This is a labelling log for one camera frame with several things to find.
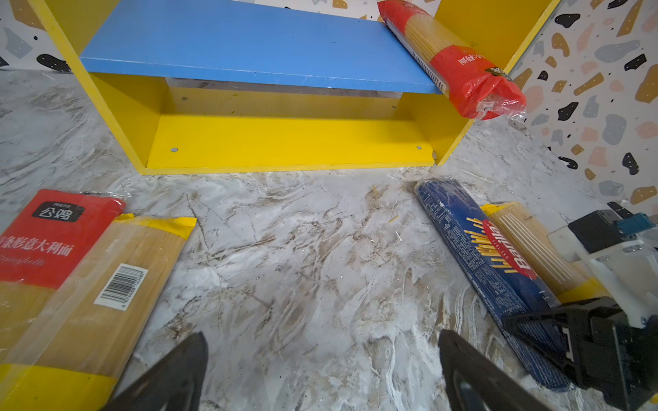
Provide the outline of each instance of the yellow spaghetti package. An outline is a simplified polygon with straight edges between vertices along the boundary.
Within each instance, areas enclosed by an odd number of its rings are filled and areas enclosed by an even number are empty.
[[[41,189],[0,234],[0,361],[125,206]]]
[[[2,360],[0,410],[102,407],[195,225],[114,219]]]
[[[548,230],[516,201],[482,207],[495,226],[530,263],[561,303],[610,297],[587,268],[564,261],[548,239]]]
[[[423,9],[403,0],[377,6],[386,26],[461,116],[487,120],[525,112],[526,97],[512,79]]]

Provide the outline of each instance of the blue component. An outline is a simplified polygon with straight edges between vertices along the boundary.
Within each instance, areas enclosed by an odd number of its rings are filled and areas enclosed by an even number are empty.
[[[652,223],[647,217],[647,214],[639,212],[634,214],[633,217],[629,217],[625,220],[619,220],[615,222],[619,231],[627,236],[631,236],[637,233],[641,233],[650,228],[656,227],[656,224]]]
[[[89,72],[439,93],[383,23],[231,0],[122,0]]]

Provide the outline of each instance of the yellow shelf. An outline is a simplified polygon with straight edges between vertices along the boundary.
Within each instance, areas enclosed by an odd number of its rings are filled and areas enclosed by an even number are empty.
[[[432,147],[397,104],[399,99],[174,88],[147,169],[180,174],[433,165]]]
[[[87,72],[80,54],[119,0],[29,2],[142,174],[441,165],[473,123],[443,95],[170,89],[164,78]],[[436,19],[509,70],[558,3],[443,0]]]

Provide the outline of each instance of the pasta package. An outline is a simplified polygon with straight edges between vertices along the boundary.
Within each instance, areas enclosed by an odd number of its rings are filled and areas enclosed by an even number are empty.
[[[462,117],[487,120],[525,112],[526,97],[512,79],[427,12],[404,0],[377,5],[386,26]]]
[[[42,189],[0,235],[0,360],[124,207]]]
[[[610,297],[603,284],[581,262],[567,262],[557,254],[546,227],[519,202],[485,204],[482,210],[561,303]]]
[[[415,192],[526,370],[548,389],[570,389],[569,379],[553,364],[503,329],[506,316],[559,306],[555,295],[459,182],[420,181]],[[521,330],[558,355],[567,351],[556,327],[536,322]]]
[[[0,410],[101,408],[195,225],[117,217],[0,362]]]

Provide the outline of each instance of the blue pasta box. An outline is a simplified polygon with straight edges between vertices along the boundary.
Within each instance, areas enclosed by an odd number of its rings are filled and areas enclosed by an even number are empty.
[[[534,349],[504,331],[502,325],[503,317],[559,306],[555,295],[459,182],[420,181],[415,191],[526,370],[548,389],[572,389],[573,384],[564,374]],[[561,331],[554,326],[526,324],[523,331],[555,352],[567,351]]]

